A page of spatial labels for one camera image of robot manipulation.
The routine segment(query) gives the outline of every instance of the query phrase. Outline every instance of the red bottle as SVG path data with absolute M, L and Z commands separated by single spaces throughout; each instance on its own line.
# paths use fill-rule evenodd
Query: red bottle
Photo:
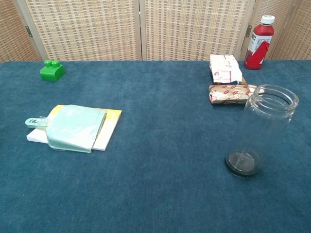
M 264 56 L 268 51 L 274 34 L 274 29 L 272 27 L 274 20 L 274 16 L 263 16 L 260 21 L 261 24 L 254 28 L 244 59 L 244 66 L 246 69 L 261 68 Z

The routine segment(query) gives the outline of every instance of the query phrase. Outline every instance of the jar rim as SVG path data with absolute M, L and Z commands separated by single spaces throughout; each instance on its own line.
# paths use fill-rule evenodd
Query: jar rim
M 269 94 L 269 92 L 271 91 L 279 93 L 279 95 L 276 96 L 284 99 L 288 104 L 284 105 L 284 104 L 277 104 L 276 102 L 270 102 L 261 95 L 261 94 Z M 272 84 L 265 84 L 258 86 L 254 91 L 253 96 L 255 96 L 255 98 L 258 101 L 260 101 L 260 104 L 262 106 L 274 110 L 281 110 L 281 111 L 294 110 L 299 103 L 299 98 L 294 92 L 292 92 L 287 88 Z

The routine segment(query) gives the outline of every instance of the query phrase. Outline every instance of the bottle cap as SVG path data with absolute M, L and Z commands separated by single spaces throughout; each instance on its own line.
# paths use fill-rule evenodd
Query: bottle cap
M 275 20 L 274 16 L 263 16 L 261 17 L 261 23 L 263 24 L 273 24 Z

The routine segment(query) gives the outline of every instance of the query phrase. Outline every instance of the blue carpet surface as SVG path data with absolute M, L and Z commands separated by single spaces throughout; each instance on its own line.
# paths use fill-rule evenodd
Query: blue carpet surface
M 269 162 L 250 179 L 224 163 L 242 106 L 212 106 L 208 62 L 0 64 L 1 233 L 302 233 L 311 229 L 311 61 L 241 70 L 299 106 Z M 29 117 L 58 104 L 123 110 L 107 150 L 28 142 Z

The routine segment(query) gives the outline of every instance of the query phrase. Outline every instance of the yellow notebook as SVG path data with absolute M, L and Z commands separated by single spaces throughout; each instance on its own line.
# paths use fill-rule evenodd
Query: yellow notebook
M 64 107 L 64 105 L 57 105 L 56 107 L 54 107 L 50 112 L 50 114 L 47 116 L 47 119 L 52 120 L 62 107 Z M 107 112 L 106 118 L 92 147 L 93 150 L 106 150 L 111 135 L 122 113 L 122 110 L 114 110 L 114 109 L 104 109 L 104 110 L 106 110 Z M 30 142 L 48 143 L 45 130 L 40 129 L 34 129 L 33 131 L 31 131 L 27 135 L 27 140 Z

